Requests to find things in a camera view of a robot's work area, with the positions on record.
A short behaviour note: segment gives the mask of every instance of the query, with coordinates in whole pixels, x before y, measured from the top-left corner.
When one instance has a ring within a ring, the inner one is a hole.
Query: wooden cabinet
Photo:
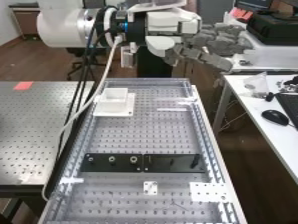
[[[13,11],[24,35],[37,35],[37,11]]]
[[[36,39],[38,37],[37,16],[40,14],[37,3],[14,4],[9,5],[9,8],[22,37]]]

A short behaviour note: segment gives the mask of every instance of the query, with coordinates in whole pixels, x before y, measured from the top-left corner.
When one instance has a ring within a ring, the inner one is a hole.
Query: red label
[[[28,90],[32,86],[33,82],[18,82],[13,87],[13,90]]]

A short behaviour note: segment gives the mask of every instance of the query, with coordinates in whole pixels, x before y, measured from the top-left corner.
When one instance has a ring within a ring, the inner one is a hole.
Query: small white box
[[[134,93],[127,93],[127,88],[105,88],[98,97],[93,116],[131,117],[134,96]]]
[[[119,112],[126,108],[127,89],[106,88],[99,96],[99,106],[103,112]]]

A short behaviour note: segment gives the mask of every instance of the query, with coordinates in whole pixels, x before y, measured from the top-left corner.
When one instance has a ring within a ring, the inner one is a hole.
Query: computer mouse
[[[276,111],[276,110],[266,110],[262,112],[262,117],[264,119],[267,119],[268,121],[279,124],[279,125],[283,125],[283,126],[287,126],[288,125],[288,118],[287,116]]]

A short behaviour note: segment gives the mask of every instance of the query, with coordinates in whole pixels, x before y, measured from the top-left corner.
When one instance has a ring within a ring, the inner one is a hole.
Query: keyboard
[[[295,128],[298,129],[298,95],[278,93],[275,97]]]

